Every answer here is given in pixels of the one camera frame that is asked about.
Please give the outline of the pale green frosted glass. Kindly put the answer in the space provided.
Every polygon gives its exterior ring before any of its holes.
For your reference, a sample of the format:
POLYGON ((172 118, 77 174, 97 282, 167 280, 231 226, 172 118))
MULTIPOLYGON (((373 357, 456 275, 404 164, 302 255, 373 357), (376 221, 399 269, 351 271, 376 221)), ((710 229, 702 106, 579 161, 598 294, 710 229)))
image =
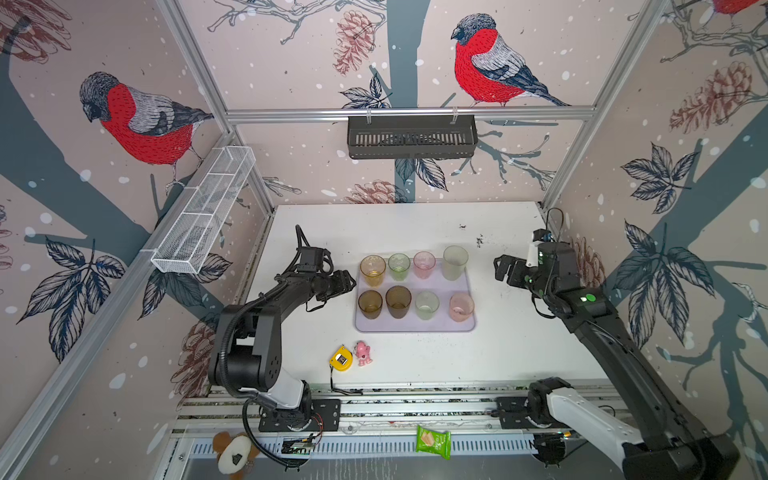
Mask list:
POLYGON ((443 252, 442 273, 448 281, 457 280, 465 271, 469 260, 468 252, 461 246, 450 245, 443 252))

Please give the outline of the brown textured glass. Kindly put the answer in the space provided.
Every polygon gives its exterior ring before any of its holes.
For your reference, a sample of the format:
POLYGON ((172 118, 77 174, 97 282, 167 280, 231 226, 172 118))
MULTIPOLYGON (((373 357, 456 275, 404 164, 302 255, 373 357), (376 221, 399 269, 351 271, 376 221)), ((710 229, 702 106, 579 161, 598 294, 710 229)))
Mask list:
POLYGON ((358 308, 362 315, 369 320, 375 320, 379 317, 383 303, 383 297, 376 290, 364 291, 358 297, 358 308))

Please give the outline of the yellow clear glass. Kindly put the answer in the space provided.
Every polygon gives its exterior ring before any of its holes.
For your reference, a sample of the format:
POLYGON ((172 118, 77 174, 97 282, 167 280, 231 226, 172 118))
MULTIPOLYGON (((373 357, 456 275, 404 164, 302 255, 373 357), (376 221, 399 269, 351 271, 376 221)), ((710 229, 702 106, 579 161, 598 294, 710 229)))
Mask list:
POLYGON ((379 287, 385 278, 387 263, 379 255, 366 256, 359 265, 359 270, 363 275, 365 283, 372 287, 379 287))

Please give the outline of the pink textured glass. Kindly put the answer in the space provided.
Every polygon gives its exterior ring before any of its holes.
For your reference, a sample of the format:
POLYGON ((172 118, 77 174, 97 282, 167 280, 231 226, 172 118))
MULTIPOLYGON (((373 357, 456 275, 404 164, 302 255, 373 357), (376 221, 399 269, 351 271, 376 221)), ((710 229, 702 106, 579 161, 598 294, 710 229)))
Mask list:
POLYGON ((449 316, 457 323, 464 322, 473 316, 475 303, 466 292, 455 293, 449 301, 449 316))

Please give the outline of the lilac plastic tray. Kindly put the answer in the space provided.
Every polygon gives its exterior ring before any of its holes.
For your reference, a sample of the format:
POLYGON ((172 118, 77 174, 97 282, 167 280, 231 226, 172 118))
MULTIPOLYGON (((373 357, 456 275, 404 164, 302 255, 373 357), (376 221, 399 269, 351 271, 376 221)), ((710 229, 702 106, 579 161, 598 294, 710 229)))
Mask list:
POLYGON ((471 332, 476 326, 476 314, 470 313, 463 321, 455 321, 451 317, 451 299, 458 294, 466 294, 471 297, 471 283, 467 271, 464 271, 457 280, 447 280, 442 274, 442 259, 438 258, 433 273, 426 279, 414 274, 413 268, 403 281, 395 280, 387 272, 383 283, 377 287, 371 287, 364 280, 362 273, 358 273, 358 281, 361 284, 358 297, 367 291, 376 291, 382 298, 382 306, 376 318, 368 318, 358 303, 355 303, 354 325, 361 333, 463 333, 471 332), (387 306, 386 292, 395 285, 407 288, 412 301, 409 310, 402 318, 394 318, 387 306), (422 292, 431 292, 439 300, 437 311, 430 319, 422 319, 417 313, 416 297, 422 292))

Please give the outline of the olive brown glass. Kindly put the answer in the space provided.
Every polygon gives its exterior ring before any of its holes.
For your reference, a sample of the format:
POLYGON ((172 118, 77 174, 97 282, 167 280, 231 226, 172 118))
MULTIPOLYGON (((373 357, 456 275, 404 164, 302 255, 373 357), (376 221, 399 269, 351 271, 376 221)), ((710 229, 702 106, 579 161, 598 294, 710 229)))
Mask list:
POLYGON ((404 318, 412 302, 411 291, 402 285, 389 288, 385 294, 388 311, 394 319, 404 318))

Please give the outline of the pink clear glass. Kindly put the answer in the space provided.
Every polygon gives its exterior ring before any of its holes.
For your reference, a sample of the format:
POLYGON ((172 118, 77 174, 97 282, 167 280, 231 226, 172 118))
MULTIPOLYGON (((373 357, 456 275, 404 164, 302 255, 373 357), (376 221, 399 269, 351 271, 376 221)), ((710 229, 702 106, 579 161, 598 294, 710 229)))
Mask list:
POLYGON ((437 264, 436 257, 429 251, 420 251, 413 257, 413 272, 420 279, 429 278, 437 264))

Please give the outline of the green clear glass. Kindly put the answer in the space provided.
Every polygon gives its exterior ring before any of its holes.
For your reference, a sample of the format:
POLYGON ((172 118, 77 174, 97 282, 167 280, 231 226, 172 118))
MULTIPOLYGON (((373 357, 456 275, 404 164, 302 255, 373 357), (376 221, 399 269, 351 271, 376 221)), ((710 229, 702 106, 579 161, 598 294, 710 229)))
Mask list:
POLYGON ((402 282, 408 276, 411 267, 411 259, 406 254, 395 253, 389 257, 387 265, 392 278, 395 281, 402 282))

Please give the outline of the light green textured glass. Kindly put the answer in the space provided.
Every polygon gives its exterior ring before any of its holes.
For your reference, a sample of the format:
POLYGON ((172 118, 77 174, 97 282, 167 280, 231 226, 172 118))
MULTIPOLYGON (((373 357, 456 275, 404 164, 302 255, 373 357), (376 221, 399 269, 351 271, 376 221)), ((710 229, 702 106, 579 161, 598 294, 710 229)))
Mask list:
POLYGON ((439 297, 431 291, 422 291, 414 300, 417 316, 424 321, 431 320, 440 307, 439 297))

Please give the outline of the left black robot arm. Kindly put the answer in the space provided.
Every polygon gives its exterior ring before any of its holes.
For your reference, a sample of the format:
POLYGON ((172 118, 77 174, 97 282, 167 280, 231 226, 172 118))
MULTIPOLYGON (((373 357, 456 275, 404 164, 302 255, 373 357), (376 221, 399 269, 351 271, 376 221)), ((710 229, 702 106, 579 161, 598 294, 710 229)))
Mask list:
POLYGON ((275 281, 259 298, 222 310, 207 375, 230 396, 302 426, 313 414, 311 393, 305 381, 282 368, 282 323, 312 299, 320 303, 317 309, 323 308, 351 292, 356 282, 348 271, 334 268, 329 250, 309 246, 297 248, 275 281))

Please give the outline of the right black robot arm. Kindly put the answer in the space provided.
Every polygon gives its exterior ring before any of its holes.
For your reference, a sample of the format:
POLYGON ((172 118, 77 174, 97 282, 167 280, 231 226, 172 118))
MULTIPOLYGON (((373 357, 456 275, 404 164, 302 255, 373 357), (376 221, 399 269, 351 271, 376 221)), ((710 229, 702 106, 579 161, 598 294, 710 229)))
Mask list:
POLYGON ((576 254, 563 242, 536 246, 537 261, 501 255, 495 278, 530 292, 586 347, 628 407, 627 424, 587 401, 559 377, 530 384, 525 403, 537 427, 564 424, 608 457, 627 479, 727 479, 740 453, 715 435, 671 392, 641 357, 617 309, 597 288, 580 284, 576 254))

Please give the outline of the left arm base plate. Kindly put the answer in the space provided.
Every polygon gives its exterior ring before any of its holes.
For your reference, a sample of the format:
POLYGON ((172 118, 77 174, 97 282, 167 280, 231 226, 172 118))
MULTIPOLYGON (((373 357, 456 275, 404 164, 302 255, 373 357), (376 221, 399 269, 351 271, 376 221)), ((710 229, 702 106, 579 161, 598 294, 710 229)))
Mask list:
POLYGON ((312 400, 297 409, 276 408, 261 414, 261 433, 336 432, 339 428, 341 402, 335 399, 312 400))

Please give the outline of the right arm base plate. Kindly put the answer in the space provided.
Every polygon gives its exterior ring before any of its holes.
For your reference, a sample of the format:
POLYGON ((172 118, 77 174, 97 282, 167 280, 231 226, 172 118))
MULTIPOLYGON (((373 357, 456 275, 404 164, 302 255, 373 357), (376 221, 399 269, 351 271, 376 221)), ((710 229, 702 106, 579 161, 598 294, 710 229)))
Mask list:
POLYGON ((545 429, 552 425, 551 421, 536 420, 528 408, 525 397, 497 397, 496 417, 503 430, 545 429))

